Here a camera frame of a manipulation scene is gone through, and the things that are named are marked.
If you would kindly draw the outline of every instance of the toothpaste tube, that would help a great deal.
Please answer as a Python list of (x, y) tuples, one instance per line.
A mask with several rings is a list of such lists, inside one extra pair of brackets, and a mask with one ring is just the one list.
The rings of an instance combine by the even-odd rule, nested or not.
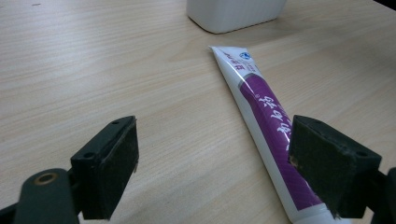
[(334, 219), (300, 174), (288, 163), (291, 121), (246, 49), (211, 47), (294, 224), (350, 223)]

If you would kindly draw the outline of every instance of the wood grain surface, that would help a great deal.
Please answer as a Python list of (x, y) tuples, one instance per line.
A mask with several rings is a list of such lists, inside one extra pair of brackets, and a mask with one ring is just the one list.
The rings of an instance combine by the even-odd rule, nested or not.
[(274, 21), (212, 35), (185, 8), (0, 2), (0, 207), (135, 115), (139, 167), (109, 223), (290, 223), (209, 45), (247, 47), (291, 118), (321, 119), (382, 155), (382, 172), (396, 166), (395, 11), (290, 0)]

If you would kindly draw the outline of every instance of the screw hole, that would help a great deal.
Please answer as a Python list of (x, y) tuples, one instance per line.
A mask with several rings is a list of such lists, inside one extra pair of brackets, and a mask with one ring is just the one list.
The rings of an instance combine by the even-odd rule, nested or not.
[(47, 185), (50, 182), (54, 181), (58, 175), (56, 173), (46, 173), (43, 174), (35, 179), (35, 184), (42, 186), (42, 185)]
[(356, 152), (356, 154), (358, 154), (358, 156), (361, 156), (361, 157), (366, 157), (366, 156), (368, 156), (367, 153), (362, 152), (362, 151), (358, 151), (358, 152)]
[(87, 152), (84, 154), (84, 158), (89, 159), (92, 158), (95, 154), (93, 152)]

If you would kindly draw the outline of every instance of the white container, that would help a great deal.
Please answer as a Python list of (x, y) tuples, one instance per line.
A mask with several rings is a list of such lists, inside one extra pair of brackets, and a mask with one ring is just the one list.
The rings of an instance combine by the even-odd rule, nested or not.
[(221, 34), (274, 20), (286, 0), (187, 0), (187, 15), (204, 30)]

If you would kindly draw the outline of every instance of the table surface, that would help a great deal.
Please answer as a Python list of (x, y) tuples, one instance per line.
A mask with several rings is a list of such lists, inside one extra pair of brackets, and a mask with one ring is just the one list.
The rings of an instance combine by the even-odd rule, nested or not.
[(274, 21), (213, 35), (185, 8), (0, 3), (0, 207), (135, 115), (139, 167), (110, 223), (289, 223), (209, 45), (247, 47), (291, 118), (321, 119), (382, 155), (382, 172), (396, 166), (395, 11), (289, 1)]

